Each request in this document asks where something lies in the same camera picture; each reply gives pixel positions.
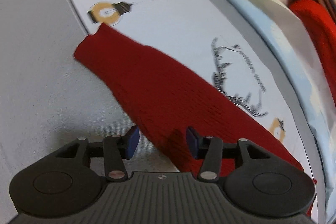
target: black line drawing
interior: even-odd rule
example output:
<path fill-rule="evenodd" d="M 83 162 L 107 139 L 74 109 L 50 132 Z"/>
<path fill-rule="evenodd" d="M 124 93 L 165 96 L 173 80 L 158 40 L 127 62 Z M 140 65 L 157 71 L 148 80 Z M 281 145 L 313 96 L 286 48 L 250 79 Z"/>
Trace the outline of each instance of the black line drawing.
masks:
<path fill-rule="evenodd" d="M 218 38 L 215 37 L 211 43 L 211 51 L 214 56 L 214 62 L 217 68 L 217 71 L 213 74 L 213 83 L 214 87 L 221 92 L 226 98 L 228 98 L 231 102 L 233 102 L 235 105 L 239 105 L 244 110 L 246 110 L 248 113 L 250 113 L 254 117 L 264 117 L 268 114 L 268 112 L 259 113 L 259 111 L 262 108 L 261 103 L 261 90 L 259 90 L 259 102 L 257 105 L 249 105 L 252 93 L 249 92 L 245 98 L 242 96 L 239 96 L 239 94 L 235 94 L 234 96 L 229 96 L 225 91 L 225 80 L 226 78 L 226 68 L 229 67 L 232 63 L 221 63 L 221 59 L 223 58 L 221 56 L 221 52 L 224 50 L 238 52 L 236 50 L 233 50 L 229 47 L 216 47 L 216 42 Z"/>

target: silver screw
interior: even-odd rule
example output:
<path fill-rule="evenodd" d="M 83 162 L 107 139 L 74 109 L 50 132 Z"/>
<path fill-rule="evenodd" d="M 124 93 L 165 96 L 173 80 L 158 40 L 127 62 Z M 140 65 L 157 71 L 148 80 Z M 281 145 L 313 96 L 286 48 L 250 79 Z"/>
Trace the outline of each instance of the silver screw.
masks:
<path fill-rule="evenodd" d="M 160 180 L 165 180 L 165 179 L 167 178 L 167 176 L 164 175 L 164 174 L 162 174 L 162 175 L 159 175 L 158 178 L 159 178 Z"/>
<path fill-rule="evenodd" d="M 109 177 L 112 179 L 122 179 L 125 176 L 125 173 L 120 170 L 113 170 L 109 172 Z"/>
<path fill-rule="evenodd" d="M 212 171 L 204 171 L 201 173 L 201 178 L 206 180 L 213 180 L 217 178 L 217 174 Z"/>

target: red garment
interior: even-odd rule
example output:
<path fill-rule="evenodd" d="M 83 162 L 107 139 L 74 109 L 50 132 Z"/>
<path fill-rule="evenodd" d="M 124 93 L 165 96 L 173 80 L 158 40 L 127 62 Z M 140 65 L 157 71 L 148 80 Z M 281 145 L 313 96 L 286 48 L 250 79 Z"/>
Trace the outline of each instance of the red garment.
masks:
<path fill-rule="evenodd" d="M 336 25 L 327 10 L 313 0 L 297 0 L 289 8 L 301 19 L 314 43 L 336 103 Z"/>
<path fill-rule="evenodd" d="M 197 174 L 185 141 L 187 126 L 224 142 L 248 138 L 303 170 L 286 148 L 248 114 L 173 58 L 102 24 L 77 47 L 74 57 L 100 77 L 144 135 L 180 171 Z M 223 160 L 221 175 L 234 170 Z"/>

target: gray fabric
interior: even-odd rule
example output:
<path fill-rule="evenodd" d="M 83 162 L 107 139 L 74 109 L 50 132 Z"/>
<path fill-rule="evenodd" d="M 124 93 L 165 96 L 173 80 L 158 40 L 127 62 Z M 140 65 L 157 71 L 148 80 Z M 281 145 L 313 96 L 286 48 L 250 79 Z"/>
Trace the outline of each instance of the gray fabric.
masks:
<path fill-rule="evenodd" d="M 226 0 L 211 1 L 272 72 L 293 112 L 319 182 L 318 192 L 323 193 L 314 138 L 280 65 L 235 8 Z M 0 223 L 16 213 L 8 185 L 18 171 L 74 138 L 98 141 L 111 133 L 124 133 L 132 125 L 105 84 L 73 60 L 72 53 L 85 35 L 67 0 L 0 1 Z M 126 167 L 129 172 L 175 170 L 144 136 Z M 101 172 L 102 162 L 93 161 L 93 169 Z M 324 200 L 320 194 L 320 223 Z"/>

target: red ribbed cloth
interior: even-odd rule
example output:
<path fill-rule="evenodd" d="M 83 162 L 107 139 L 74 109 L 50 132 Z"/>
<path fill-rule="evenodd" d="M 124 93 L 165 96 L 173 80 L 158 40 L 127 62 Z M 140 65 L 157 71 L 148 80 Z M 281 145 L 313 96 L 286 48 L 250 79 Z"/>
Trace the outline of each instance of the red ribbed cloth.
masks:
<path fill-rule="evenodd" d="M 336 103 L 336 25 L 327 10 L 313 0 L 297 0 L 289 8 L 301 19 L 314 43 Z"/>
<path fill-rule="evenodd" d="M 303 170 L 285 147 L 209 83 L 168 55 L 102 24 L 77 47 L 74 57 L 113 92 L 144 135 L 183 172 L 197 174 L 185 141 L 187 126 L 201 135 L 236 143 L 248 138 Z M 223 160 L 221 175 L 234 170 Z"/>

